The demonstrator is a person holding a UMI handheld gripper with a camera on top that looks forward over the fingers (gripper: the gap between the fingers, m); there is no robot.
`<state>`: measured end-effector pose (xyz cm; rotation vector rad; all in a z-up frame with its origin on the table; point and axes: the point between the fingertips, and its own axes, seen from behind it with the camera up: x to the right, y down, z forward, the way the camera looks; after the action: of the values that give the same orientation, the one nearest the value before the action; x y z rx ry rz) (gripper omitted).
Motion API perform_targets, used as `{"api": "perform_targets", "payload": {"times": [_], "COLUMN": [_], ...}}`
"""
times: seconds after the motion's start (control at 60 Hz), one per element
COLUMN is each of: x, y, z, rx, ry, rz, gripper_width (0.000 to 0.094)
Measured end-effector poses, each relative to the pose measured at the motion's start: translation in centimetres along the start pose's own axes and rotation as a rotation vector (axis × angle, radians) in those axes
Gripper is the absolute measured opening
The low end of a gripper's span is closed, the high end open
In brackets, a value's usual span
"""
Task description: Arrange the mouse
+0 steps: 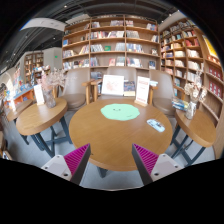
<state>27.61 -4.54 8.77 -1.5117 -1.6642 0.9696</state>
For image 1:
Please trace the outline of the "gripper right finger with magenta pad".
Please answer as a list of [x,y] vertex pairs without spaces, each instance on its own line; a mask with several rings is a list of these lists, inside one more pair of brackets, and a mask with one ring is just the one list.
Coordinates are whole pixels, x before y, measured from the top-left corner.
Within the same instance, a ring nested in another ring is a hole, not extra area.
[[167,154],[157,155],[137,144],[132,145],[132,156],[143,185],[148,185],[182,169],[182,166]]

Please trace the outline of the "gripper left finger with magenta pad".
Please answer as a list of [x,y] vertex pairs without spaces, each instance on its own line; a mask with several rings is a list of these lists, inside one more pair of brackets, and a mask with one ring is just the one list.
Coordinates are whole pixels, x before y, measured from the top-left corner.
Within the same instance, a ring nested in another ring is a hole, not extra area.
[[55,155],[42,169],[79,185],[90,155],[90,144],[86,144],[65,156]]

